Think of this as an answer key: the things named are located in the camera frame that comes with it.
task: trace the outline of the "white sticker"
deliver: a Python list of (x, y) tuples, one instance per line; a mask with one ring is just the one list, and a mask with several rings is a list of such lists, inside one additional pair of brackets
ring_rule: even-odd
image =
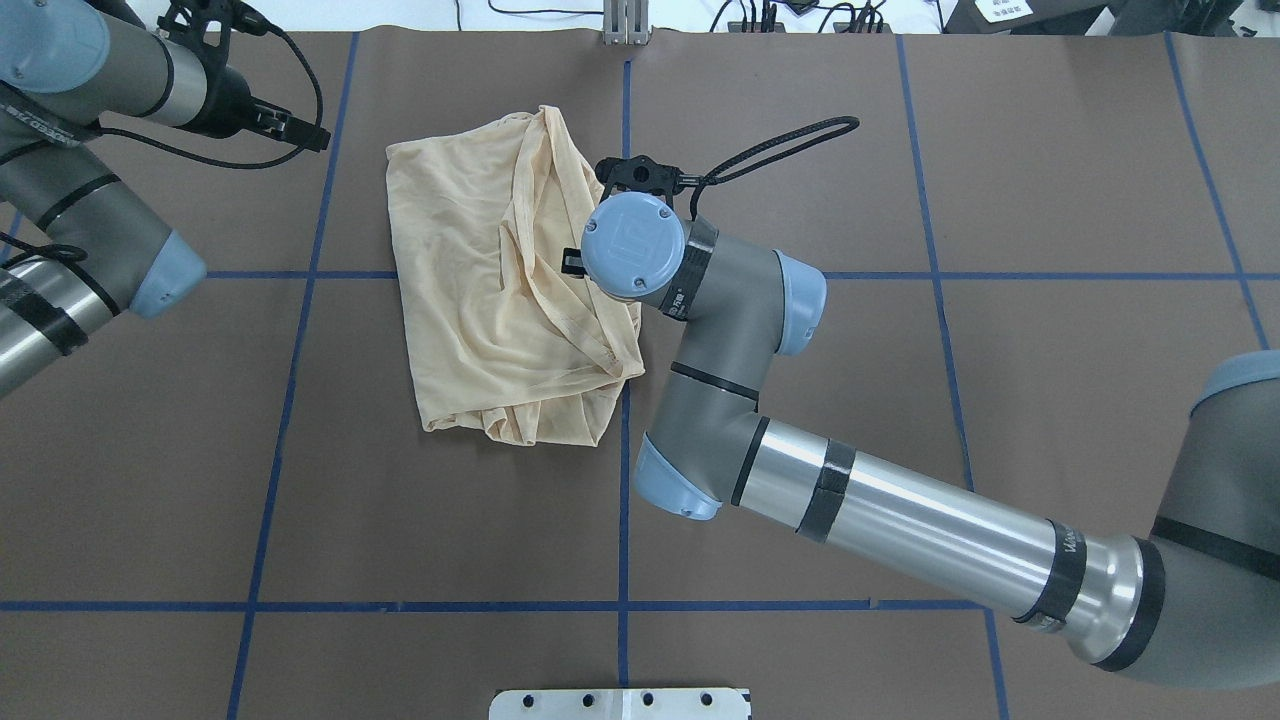
[(974, 5), (988, 23), (1002, 23), (1032, 14), (1027, 0), (974, 0)]

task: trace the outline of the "white metal bracket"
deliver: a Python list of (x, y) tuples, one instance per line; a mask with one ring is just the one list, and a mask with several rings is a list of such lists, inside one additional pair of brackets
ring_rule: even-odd
[(604, 0), (604, 44), (648, 45), (649, 0)]
[(489, 720), (750, 720), (751, 693), (736, 688), (506, 691)]

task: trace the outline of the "black tape band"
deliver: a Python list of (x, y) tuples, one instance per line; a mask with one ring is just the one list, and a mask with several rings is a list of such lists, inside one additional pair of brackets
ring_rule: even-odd
[(1055, 520), (1050, 523), (1053, 525), (1055, 550), (1048, 580), (1044, 582), (1044, 589), (1041, 591), (1036, 605), (1021, 618), (1014, 618), (1014, 623), (1029, 623), (1037, 618), (1052, 618), (1059, 623), (1066, 623), (1066, 614), (1080, 596), (1084, 568), (1089, 560), (1084, 536)]
[(140, 118), (146, 118), (148, 115), (154, 115), (154, 114), (159, 113), (160, 108), (164, 108), (164, 104), (169, 101), (169, 96), (173, 95), (173, 74), (174, 74), (174, 72), (173, 72), (173, 54), (169, 53), (169, 46), (165, 45), (164, 40), (161, 40), (159, 36), (155, 36), (155, 35), (152, 35), (151, 37), (155, 37), (156, 42), (160, 44), (160, 49), (164, 50), (164, 63), (165, 63), (165, 70), (166, 70), (168, 76), (165, 77), (165, 81), (164, 81), (164, 92), (160, 94), (160, 100), (156, 100), (156, 104), (152, 105), (146, 113), (142, 113), (141, 115), (138, 115)]
[(751, 445), (746, 448), (746, 457), (742, 460), (742, 469), (737, 473), (737, 484), (733, 486), (733, 497), (730, 502), (733, 507), (742, 500), (742, 491), (746, 489), (746, 478), (751, 475), (751, 466), (755, 465), (755, 456), (760, 452), (760, 441), (764, 439), (764, 430), (769, 429), (769, 419), (760, 416), (755, 425), (755, 434), (751, 436)]
[(93, 275), (86, 273), (84, 268), (79, 266), (79, 263), (63, 263), (63, 266), (70, 270), (77, 278), (81, 279), (82, 283), (93, 291), (93, 295), (96, 295), (97, 299), (102, 301), (102, 305), (106, 305), (106, 309), (111, 311), (113, 318), (120, 314), (120, 306), (115, 302), (115, 299), (111, 297), (111, 293), (106, 292), (106, 288), (93, 279)]
[(61, 307), (54, 307), (22, 278), (0, 273), (0, 305), (40, 331), (65, 357), (88, 342), (84, 331)]
[(814, 542), (827, 542), (836, 515), (845, 503), (845, 488), (849, 487), (849, 474), (854, 470), (854, 457), (858, 451), (833, 439), (827, 441), (827, 456), (822, 460), (818, 483), (813, 487), (809, 507), (804, 511), (796, 534)]
[(746, 386), (740, 386), (740, 384), (735, 383), (733, 380), (726, 380), (724, 378), (722, 378), (719, 375), (713, 375), (710, 373), (704, 373), (704, 372), (699, 370), (698, 368), (690, 368), (689, 365), (682, 365), (680, 363), (672, 363), (671, 364), (671, 372), (676, 373), (677, 375), (685, 375), (686, 378), (698, 380), (700, 383), (707, 383), (709, 386), (718, 387), (718, 388), (723, 389), (724, 392), (732, 392), (733, 395), (740, 395), (740, 396), (742, 396), (742, 397), (745, 397), (745, 398), (748, 398), (751, 402), (755, 402), (758, 405), (760, 402), (760, 391), (751, 389), (751, 388), (749, 388)]
[(1107, 673), (1124, 670), (1142, 657), (1160, 623), (1160, 611), (1165, 609), (1165, 561), (1160, 557), (1160, 548), (1149, 541), (1133, 539), (1138, 541), (1138, 552), (1142, 553), (1142, 596), (1120, 646), (1105, 660), (1093, 664)]
[(1169, 542), (1176, 542), (1197, 552), (1203, 552), (1210, 557), (1216, 557), (1243, 570), (1257, 573), (1263, 578), (1280, 582), (1280, 555), (1262, 550), (1261, 547), (1211, 533), (1196, 525), (1161, 518), (1160, 515), (1156, 516), (1156, 524), (1151, 528), (1151, 534)]
[(0, 82), (0, 113), (45, 136), (61, 147), (77, 147), (101, 133), (92, 127), (76, 124), (23, 95), (17, 87)]
[(38, 220), (36, 220), (36, 227), (40, 228), (40, 232), (46, 232), (49, 229), (49, 225), (54, 224), (54, 220), (56, 220), (67, 210), (70, 210), (72, 205), (76, 205), (81, 200), (84, 200), (86, 197), (92, 195), (95, 191), (101, 190), (102, 187), (106, 187), (115, 182), (120, 182), (119, 176), (116, 176), (115, 173), (109, 173), (100, 178), (93, 178), (87, 183), (77, 187), (76, 190), (68, 192), (65, 197), (63, 197), (58, 202), (54, 202), (52, 208), (45, 210), (45, 214), (41, 215)]
[(716, 238), (719, 231), (716, 225), (703, 219), (694, 220), (689, 228), (689, 240), (685, 242), (685, 258), (680, 261), (676, 277), (667, 283), (667, 295), (658, 307), (663, 315), (677, 320), (689, 319), (689, 309), (694, 305), (698, 288), (703, 284), (703, 275), (707, 274), (707, 265), (712, 261), (712, 252), (716, 251)]
[(18, 158), (22, 158), (23, 155), (27, 155), (28, 152), (35, 152), (41, 147), (52, 147), (52, 145), (45, 142), (44, 140), (37, 140), (36, 142), (14, 147), (13, 150), (5, 152), (4, 155), (0, 155), (0, 168), (8, 165), (13, 160), (17, 160)]

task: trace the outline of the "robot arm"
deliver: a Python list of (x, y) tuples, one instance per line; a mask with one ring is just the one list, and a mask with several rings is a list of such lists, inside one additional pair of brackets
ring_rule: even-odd
[(1184, 687), (1280, 680), (1280, 351), (1210, 380), (1149, 538), (1092, 537), (758, 413), (774, 354), (813, 334), (822, 273), (605, 200), (582, 234), (605, 292), (686, 322), (637, 492), (690, 519), (724, 501), (1061, 634), (1103, 670)]
[[(220, 42), (205, 45), (218, 18)], [(328, 132), (252, 97), (227, 67), (233, 26), (273, 28), (232, 0), (175, 1), (161, 18), (170, 40), (118, 1), (0, 0), (0, 197), (79, 258), (46, 250), (0, 266), (0, 397), (122, 310), (156, 316), (205, 277), (183, 238), (83, 145), (99, 115), (328, 146)]]

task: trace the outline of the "beige cloth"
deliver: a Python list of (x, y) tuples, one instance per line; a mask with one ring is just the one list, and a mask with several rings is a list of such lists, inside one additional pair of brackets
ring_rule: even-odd
[(595, 446), (644, 373), (640, 306), (561, 274), (602, 187), (559, 110), (387, 149), (422, 428)]

